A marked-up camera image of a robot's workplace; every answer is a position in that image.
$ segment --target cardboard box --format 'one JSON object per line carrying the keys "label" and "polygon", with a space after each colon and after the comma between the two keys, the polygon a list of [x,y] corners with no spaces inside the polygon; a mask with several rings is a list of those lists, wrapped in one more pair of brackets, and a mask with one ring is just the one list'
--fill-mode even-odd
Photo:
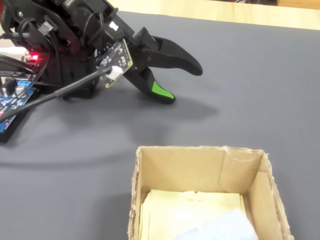
{"label": "cardboard box", "polygon": [[129,240],[139,239],[140,206],[150,190],[239,193],[260,240],[294,239],[270,162],[262,150],[139,147],[132,178]]}

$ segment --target circuit board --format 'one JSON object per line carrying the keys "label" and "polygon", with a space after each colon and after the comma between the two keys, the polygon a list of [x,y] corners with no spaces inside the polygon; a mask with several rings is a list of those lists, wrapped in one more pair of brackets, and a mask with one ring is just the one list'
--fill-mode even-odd
{"label": "circuit board", "polygon": [[[30,84],[29,81],[24,81],[24,80],[20,80],[18,82],[18,85],[24,85],[26,87],[29,84]],[[13,93],[11,96],[1,96],[0,95],[0,117],[8,109],[14,110],[16,108],[19,108],[19,107],[25,105],[33,94],[34,94],[34,90],[32,88],[30,88],[26,92],[26,97],[24,97],[24,98],[17,97],[15,93]],[[0,122],[0,133],[4,133],[8,129],[10,124],[14,121],[15,117],[16,116],[13,116],[4,122]]]}
{"label": "circuit board", "polygon": [[105,87],[110,88],[133,65],[124,38],[109,47],[107,53],[102,56],[100,67],[105,67],[106,65],[112,66],[112,70],[110,73],[102,75],[102,78]]}

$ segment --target yellow paper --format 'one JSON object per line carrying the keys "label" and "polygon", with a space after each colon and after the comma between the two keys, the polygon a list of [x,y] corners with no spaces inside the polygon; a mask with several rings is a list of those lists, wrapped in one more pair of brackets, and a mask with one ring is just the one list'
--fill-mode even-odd
{"label": "yellow paper", "polygon": [[240,209],[237,193],[173,192],[151,190],[140,209],[140,240],[173,240],[227,212]]}

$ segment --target black cable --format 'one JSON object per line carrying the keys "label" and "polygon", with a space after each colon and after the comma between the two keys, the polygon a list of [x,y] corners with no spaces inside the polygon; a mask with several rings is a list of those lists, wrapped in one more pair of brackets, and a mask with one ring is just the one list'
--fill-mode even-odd
{"label": "black cable", "polygon": [[104,16],[103,16],[103,14],[102,14],[102,16],[100,16],[100,31],[97,31],[90,39],[89,39],[89,41],[88,41],[88,45],[89,46],[91,46],[96,40],[97,40],[97,38],[99,37],[99,36],[101,36],[101,34],[102,34],[102,37],[104,37],[105,36],[105,31],[104,31],[104,23],[103,23],[103,19],[104,19]]}
{"label": "black cable", "polygon": [[50,100],[53,100],[55,98],[59,98],[59,97],[62,97],[62,96],[65,96],[75,90],[77,90],[78,88],[82,87],[83,85],[93,81],[95,78],[103,75],[103,74],[106,74],[107,72],[109,72],[110,70],[112,69],[111,66],[109,67],[103,67],[103,68],[99,68],[98,70],[94,71],[93,73],[91,73],[90,75],[87,75],[85,76],[84,78],[72,83],[72,84],[69,84],[68,86],[65,86],[65,87],[62,87],[58,90],[56,90],[55,92],[47,95],[47,96],[44,96],[42,98],[39,98],[37,100],[34,100],[30,103],[27,103],[19,108],[16,108],[16,109],[12,109],[12,110],[9,110],[7,112],[5,112],[1,117],[0,117],[0,123],[4,122],[5,120],[23,112],[23,111],[26,111],[26,110],[29,110],[31,108],[34,108],[40,104],[43,104],[43,103],[46,103]]}
{"label": "black cable", "polygon": [[102,42],[102,48],[101,48],[101,54],[105,53],[105,25],[104,25],[104,14],[101,12],[99,13],[100,18],[100,27],[101,27],[101,42]]}
{"label": "black cable", "polygon": [[10,57],[10,56],[5,56],[5,55],[0,54],[0,63],[16,67],[18,70],[20,70],[24,73],[32,72],[32,69],[30,69],[28,64],[26,64],[22,61],[19,61],[13,57]]}
{"label": "black cable", "polygon": [[85,46],[86,45],[86,32],[87,32],[87,27],[89,25],[89,22],[91,20],[91,18],[98,14],[97,12],[93,12],[90,14],[90,16],[88,17],[87,21],[85,22],[85,25],[84,25],[84,29],[83,29],[83,35],[82,35],[82,46]]}
{"label": "black cable", "polygon": [[62,87],[64,87],[65,80],[63,77],[63,73],[62,73],[61,55],[60,55],[60,50],[59,50],[59,45],[58,45],[58,39],[57,39],[56,34],[52,31],[49,33],[49,36],[50,36],[50,38],[52,38],[52,45],[53,45],[53,49],[55,50],[56,64],[57,64],[57,70],[58,70],[60,82],[61,82]]}
{"label": "black cable", "polygon": [[19,33],[19,41],[23,47],[26,49],[30,49],[31,47],[27,44],[27,42],[23,38],[23,33],[25,28],[32,22],[35,21],[34,18],[26,18],[21,21],[19,27],[18,27],[18,33]]}

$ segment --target gray table surface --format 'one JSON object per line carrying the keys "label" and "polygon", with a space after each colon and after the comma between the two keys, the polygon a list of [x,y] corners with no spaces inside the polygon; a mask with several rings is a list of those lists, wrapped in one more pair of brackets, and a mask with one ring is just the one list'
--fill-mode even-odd
{"label": "gray table surface", "polygon": [[0,239],[125,240],[141,145],[265,150],[292,233],[318,239],[320,32],[120,15],[179,43],[203,76],[154,69],[173,105],[120,79],[93,99],[37,107],[0,146]]}

